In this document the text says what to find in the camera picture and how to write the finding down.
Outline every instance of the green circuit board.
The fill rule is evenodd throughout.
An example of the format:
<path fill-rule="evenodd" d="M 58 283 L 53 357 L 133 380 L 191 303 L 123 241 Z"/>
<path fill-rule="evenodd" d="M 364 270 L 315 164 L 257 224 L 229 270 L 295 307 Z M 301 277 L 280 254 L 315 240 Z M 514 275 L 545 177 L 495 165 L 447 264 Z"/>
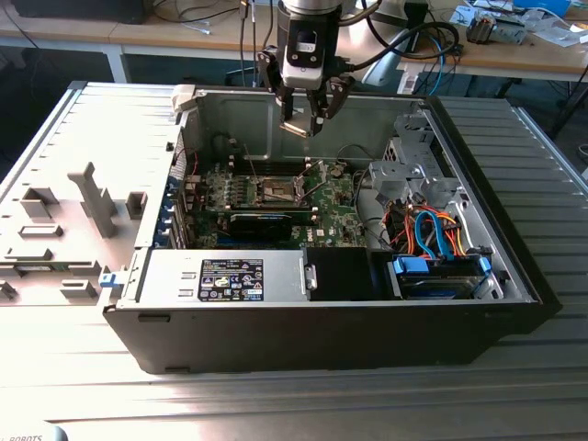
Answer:
<path fill-rule="evenodd" d="M 365 246 L 363 226 L 353 206 L 352 175 L 323 161 L 302 180 L 294 176 L 233 175 L 216 165 L 203 177 L 205 204 L 193 212 L 196 248 L 298 249 L 316 246 Z M 316 188 L 297 203 L 293 187 Z M 292 219 L 292 234 L 278 243 L 236 243 L 227 232 L 238 212 L 278 213 Z"/>

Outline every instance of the robotic arm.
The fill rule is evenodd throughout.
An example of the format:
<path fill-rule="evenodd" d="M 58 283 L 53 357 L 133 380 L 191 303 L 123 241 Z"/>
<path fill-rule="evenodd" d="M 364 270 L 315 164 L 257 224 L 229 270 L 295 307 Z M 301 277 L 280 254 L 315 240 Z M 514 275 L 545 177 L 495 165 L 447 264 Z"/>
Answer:
<path fill-rule="evenodd" d="M 257 54 L 257 60 L 267 90 L 276 95 L 281 107 L 280 127 L 304 138 L 315 136 L 321 131 L 324 121 L 332 119 L 343 106 L 355 82 L 351 72 L 368 67 L 390 51 L 404 55 L 394 48 L 424 28 L 453 28 L 445 23 L 431 22 L 404 30 L 382 52 L 359 65 L 336 56 L 339 28 L 368 18 L 382 1 L 377 0 L 350 18 L 343 17 L 353 9 L 354 0 L 279 2 L 277 48 L 263 49 Z M 425 58 L 435 58 L 452 49 L 458 42 L 458 34 L 454 31 L 451 47 Z M 295 89 L 306 91 L 311 104 L 310 126 L 301 120 L 302 115 L 294 113 Z"/>

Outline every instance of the blue latch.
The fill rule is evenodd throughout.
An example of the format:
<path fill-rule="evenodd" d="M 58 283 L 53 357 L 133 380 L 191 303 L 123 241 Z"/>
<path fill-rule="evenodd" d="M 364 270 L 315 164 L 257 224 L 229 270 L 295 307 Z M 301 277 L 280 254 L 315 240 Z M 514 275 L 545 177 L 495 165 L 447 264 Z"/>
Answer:
<path fill-rule="evenodd" d="M 396 274 L 428 273 L 429 265 L 422 257 L 401 256 L 394 261 L 394 272 Z"/>

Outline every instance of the wire bundle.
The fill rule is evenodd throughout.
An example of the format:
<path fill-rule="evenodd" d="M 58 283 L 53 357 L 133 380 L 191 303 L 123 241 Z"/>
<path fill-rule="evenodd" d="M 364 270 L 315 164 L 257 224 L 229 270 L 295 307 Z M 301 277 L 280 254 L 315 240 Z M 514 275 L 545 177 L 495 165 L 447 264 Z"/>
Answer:
<path fill-rule="evenodd" d="M 390 212 L 386 213 L 383 222 L 387 223 L 389 219 Z M 425 240 L 422 230 L 426 223 L 431 223 L 433 230 Z M 403 226 L 404 229 L 390 241 L 390 247 L 396 251 L 419 255 L 426 259 L 437 259 L 431 249 L 431 243 L 435 238 L 437 248 L 442 256 L 452 258 L 453 256 L 466 255 L 461 244 L 461 227 L 455 219 L 451 218 L 449 213 L 426 205 L 412 207 L 407 205 Z M 404 236 L 406 236 L 406 242 L 404 246 L 401 246 L 401 239 Z M 451 245 L 451 249 L 445 242 L 446 239 Z"/>

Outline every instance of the sticker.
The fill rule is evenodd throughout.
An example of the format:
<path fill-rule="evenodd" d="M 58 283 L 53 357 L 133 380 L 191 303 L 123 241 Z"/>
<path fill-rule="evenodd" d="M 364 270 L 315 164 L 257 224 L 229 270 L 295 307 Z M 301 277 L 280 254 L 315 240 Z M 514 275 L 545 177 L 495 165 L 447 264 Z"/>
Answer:
<path fill-rule="evenodd" d="M 262 301 L 262 259 L 205 259 L 198 286 L 201 301 Z"/>

